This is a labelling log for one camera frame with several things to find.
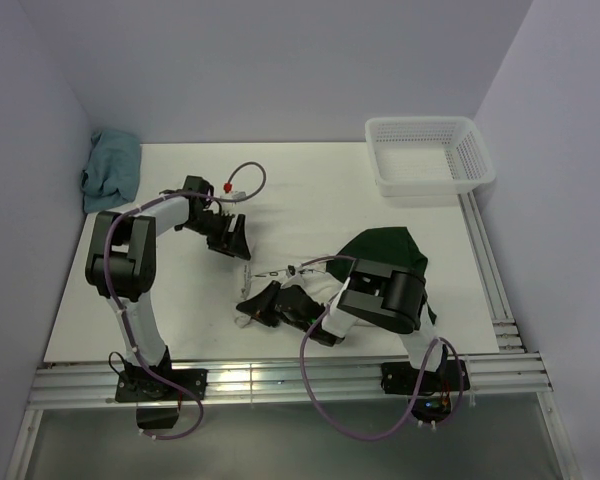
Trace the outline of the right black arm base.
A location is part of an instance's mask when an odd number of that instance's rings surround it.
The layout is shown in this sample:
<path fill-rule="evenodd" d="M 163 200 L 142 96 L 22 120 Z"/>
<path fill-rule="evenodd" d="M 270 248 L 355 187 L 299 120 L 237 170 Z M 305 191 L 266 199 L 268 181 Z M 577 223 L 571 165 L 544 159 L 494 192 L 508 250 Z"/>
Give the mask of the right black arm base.
<path fill-rule="evenodd" d="M 439 423 L 453 412 L 451 396 L 471 388 L 469 374 L 464 361 L 461 371 L 456 366 L 440 367 L 436 372 L 425 371 L 420 382 L 417 400 L 411 410 L 411 418 L 423 423 Z M 408 362 L 385 362 L 381 366 L 380 386 L 387 395 L 410 398 L 416 387 L 419 370 Z"/>

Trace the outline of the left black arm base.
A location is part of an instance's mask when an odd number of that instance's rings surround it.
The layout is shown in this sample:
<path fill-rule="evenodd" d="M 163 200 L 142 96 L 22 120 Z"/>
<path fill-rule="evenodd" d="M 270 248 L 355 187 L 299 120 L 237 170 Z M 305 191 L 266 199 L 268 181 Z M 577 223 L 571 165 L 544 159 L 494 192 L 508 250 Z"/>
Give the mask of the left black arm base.
<path fill-rule="evenodd" d="M 172 384 L 187 389 L 197 400 L 205 398 L 207 369 L 174 369 L 165 357 L 157 367 L 150 368 L 155 375 L 168 381 L 165 384 L 127 361 L 122 362 L 121 370 L 117 370 L 112 362 L 109 366 L 118 376 L 115 402 L 136 404 L 136 424 L 143 431 L 160 432 L 176 425 L 183 401 L 191 400 L 191 397 Z"/>

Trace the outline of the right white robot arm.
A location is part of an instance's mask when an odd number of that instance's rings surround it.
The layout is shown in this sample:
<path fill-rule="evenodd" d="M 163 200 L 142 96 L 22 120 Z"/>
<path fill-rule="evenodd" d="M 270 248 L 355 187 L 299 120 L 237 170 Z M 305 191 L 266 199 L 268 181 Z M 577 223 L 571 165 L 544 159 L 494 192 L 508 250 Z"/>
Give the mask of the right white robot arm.
<path fill-rule="evenodd" d="M 320 303 L 305 290 L 304 277 L 316 274 L 320 263 L 337 261 L 345 263 L 344 278 L 333 298 Z M 269 276 L 269 284 L 257 293 L 250 291 L 252 278 L 246 271 L 236 306 L 246 321 L 270 328 L 284 323 L 326 347 L 341 343 L 354 326 L 366 322 L 400 338 L 418 386 L 432 390 L 446 379 L 449 348 L 437 336 L 426 281 L 415 270 L 335 255 L 289 265 L 283 281 Z"/>

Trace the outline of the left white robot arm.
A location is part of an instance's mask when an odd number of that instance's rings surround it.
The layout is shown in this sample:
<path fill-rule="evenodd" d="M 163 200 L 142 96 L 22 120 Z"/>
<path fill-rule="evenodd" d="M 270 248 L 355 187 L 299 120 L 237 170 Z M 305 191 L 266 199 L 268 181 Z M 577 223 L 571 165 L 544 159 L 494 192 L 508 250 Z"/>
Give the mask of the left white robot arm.
<path fill-rule="evenodd" d="M 124 338 L 124 368 L 140 376 L 139 388 L 152 399 L 163 399 L 175 386 L 168 347 L 155 319 L 150 291 L 157 274 L 157 240 L 174 230 L 190 230 L 206 239 L 217 253 L 249 260 L 246 216 L 229 206 L 251 196 L 227 183 L 224 194 L 199 176 L 186 178 L 179 190 L 128 212 L 97 214 L 88 250 L 85 277 L 113 309 Z"/>

